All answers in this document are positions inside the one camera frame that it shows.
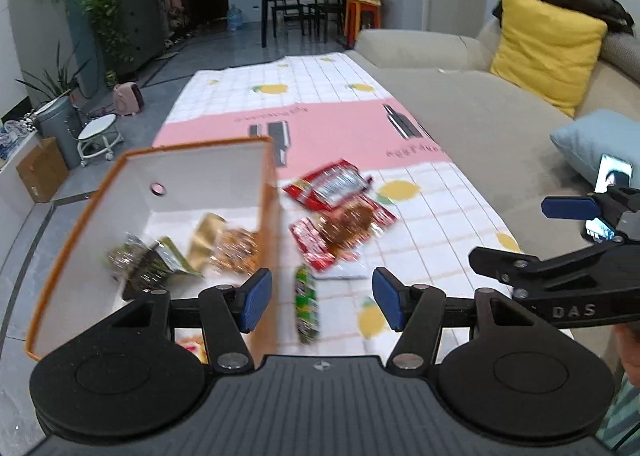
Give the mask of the gold peanut snack bag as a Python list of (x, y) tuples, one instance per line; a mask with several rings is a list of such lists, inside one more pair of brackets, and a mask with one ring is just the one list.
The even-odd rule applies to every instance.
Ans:
[(207, 213), (194, 231), (186, 260), (201, 274), (209, 268), (218, 273), (253, 274), (258, 268), (258, 234)]

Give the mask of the green sausage stick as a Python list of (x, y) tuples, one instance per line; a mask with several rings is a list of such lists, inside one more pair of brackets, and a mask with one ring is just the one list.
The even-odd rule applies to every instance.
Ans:
[(316, 285), (307, 265), (296, 268), (294, 280), (295, 324), (300, 343), (311, 344), (320, 332)]

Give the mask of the dark green snack bag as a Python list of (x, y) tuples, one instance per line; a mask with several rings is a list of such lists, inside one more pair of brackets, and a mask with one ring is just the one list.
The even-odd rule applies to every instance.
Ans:
[(118, 247), (107, 251), (106, 259), (114, 280), (122, 285), (122, 298), (131, 300), (139, 293), (166, 290), (174, 275), (198, 276), (167, 236), (143, 241), (128, 234)]

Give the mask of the red brown jerky packet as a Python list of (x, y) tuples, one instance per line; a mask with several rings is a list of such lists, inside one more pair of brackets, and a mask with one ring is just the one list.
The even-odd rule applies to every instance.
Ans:
[(389, 209), (358, 196), (334, 210), (303, 217), (288, 229), (306, 264), (322, 273), (341, 261), (357, 262), (357, 249), (396, 221)]

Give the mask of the red silver snack bag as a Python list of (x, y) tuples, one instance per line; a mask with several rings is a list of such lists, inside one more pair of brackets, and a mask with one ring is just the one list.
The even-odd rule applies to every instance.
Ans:
[(285, 194), (312, 212), (333, 211), (372, 184), (356, 165), (341, 159), (312, 171), (283, 188)]

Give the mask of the red white snack packet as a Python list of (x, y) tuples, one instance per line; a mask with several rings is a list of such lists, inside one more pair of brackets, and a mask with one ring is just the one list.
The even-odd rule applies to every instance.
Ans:
[(190, 337), (179, 338), (176, 340), (176, 343), (178, 346), (181, 346), (193, 354), (201, 364), (208, 364), (208, 355), (202, 335), (190, 335)]

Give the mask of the light blue cushion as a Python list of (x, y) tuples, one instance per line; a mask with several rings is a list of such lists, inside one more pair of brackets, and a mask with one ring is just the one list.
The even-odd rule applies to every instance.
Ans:
[(631, 166), (630, 186), (639, 187), (639, 122), (608, 109), (550, 134), (555, 148), (589, 184), (596, 185), (601, 158), (607, 155)]

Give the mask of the lemon pattern picnic mat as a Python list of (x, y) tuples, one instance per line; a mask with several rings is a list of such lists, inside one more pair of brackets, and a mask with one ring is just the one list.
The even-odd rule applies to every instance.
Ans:
[[(475, 274), (476, 247), (518, 251), (491, 204), (407, 109), (343, 54), (286, 57), (268, 64), (196, 72), (172, 106), (155, 145), (270, 139), (281, 206), (276, 350), (286, 355), (387, 356), (396, 341), (371, 290), (384, 266), (405, 283), (469, 298), (490, 279)], [(364, 179), (366, 196), (393, 223), (312, 271), (318, 324), (303, 337), (295, 272), (320, 257), (314, 182), (338, 174), (334, 193)]]

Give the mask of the orange cardboard storage box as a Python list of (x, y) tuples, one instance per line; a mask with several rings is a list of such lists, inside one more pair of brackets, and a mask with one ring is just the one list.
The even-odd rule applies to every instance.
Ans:
[(272, 142), (241, 137), (125, 153), (90, 198), (44, 283), (26, 354), (41, 360), (125, 305), (108, 255), (130, 236), (168, 238), (182, 255), (216, 215), (257, 235), (261, 267), (278, 264), (280, 205)]

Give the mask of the yellow cushion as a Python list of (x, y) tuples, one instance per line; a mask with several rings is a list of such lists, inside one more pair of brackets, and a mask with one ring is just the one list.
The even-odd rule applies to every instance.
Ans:
[(608, 26), (542, 0), (502, 0), (501, 38), (489, 72), (570, 118), (585, 99)]

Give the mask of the dark blanket on sofa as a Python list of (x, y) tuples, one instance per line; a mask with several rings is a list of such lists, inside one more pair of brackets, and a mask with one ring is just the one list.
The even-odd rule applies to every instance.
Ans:
[(618, 0), (540, 0), (602, 20), (610, 33), (634, 35), (634, 18)]

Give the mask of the orange stool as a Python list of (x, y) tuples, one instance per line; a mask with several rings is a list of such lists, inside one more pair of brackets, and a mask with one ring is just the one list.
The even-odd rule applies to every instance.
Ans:
[(344, 38), (348, 48), (354, 47), (362, 30), (382, 28), (383, 2), (384, 0), (346, 0)]

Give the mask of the potted spiky plant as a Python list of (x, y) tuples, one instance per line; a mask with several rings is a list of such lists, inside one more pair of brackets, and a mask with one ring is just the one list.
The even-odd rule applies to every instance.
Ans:
[(63, 58), (61, 42), (56, 43), (53, 73), (46, 68), (43, 68), (40, 74), (22, 70), (22, 77), (17, 78), (16, 82), (42, 95), (46, 101), (75, 93), (85, 95), (80, 77), (81, 73), (91, 64), (92, 59), (88, 58), (73, 68), (70, 63), (75, 58), (77, 47), (78, 44), (73, 47), (70, 55)]

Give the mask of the blue water jug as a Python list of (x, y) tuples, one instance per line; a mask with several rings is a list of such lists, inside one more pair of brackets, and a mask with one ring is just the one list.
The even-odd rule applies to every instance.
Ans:
[(227, 26), (230, 32), (240, 31), (243, 26), (243, 13), (239, 7), (232, 4), (227, 14)]

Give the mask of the dark cabinet with plants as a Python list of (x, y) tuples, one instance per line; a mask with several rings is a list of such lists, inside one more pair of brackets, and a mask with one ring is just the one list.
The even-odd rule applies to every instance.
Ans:
[(133, 78), (165, 50), (160, 0), (82, 0), (98, 44), (105, 83)]

